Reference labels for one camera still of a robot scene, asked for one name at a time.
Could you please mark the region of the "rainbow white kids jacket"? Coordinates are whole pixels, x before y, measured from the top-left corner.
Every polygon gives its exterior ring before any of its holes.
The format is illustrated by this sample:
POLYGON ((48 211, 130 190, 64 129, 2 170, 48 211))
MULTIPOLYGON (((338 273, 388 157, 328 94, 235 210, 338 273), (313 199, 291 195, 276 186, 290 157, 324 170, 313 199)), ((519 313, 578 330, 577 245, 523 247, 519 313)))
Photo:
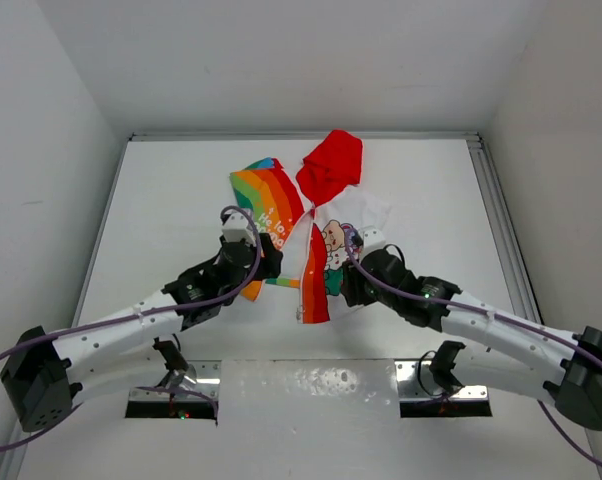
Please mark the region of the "rainbow white kids jacket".
POLYGON ((388 204, 361 186, 364 145, 334 130, 295 173, 268 157, 230 174, 239 207, 283 253, 270 285, 292 288, 303 307, 302 324, 320 324, 350 312, 341 295, 346 241, 355 231, 383 226, 388 204))

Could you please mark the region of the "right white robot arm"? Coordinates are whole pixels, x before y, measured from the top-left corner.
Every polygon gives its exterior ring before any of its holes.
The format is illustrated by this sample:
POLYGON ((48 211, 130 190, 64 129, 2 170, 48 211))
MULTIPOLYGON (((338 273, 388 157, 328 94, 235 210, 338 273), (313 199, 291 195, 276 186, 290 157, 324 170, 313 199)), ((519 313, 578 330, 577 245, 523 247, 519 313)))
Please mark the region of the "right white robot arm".
POLYGON ((449 335, 429 364, 440 392, 485 385, 602 431, 602 331, 554 329, 493 309, 451 282, 415 276, 384 248, 345 263, 341 293, 350 306, 380 303, 415 327, 449 335))

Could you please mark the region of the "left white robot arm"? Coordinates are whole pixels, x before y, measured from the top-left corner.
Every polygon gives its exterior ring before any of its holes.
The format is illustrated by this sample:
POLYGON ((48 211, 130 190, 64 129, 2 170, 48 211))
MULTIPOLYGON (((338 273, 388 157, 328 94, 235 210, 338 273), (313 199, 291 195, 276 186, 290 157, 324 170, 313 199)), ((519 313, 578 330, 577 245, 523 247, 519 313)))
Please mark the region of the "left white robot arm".
POLYGON ((223 239, 211 259, 109 318, 24 332, 0 372, 22 430, 50 429, 86 401, 118 390, 177 388, 189 365, 175 335, 216 317, 249 281, 279 276, 282 252, 269 235, 259 239, 223 239))

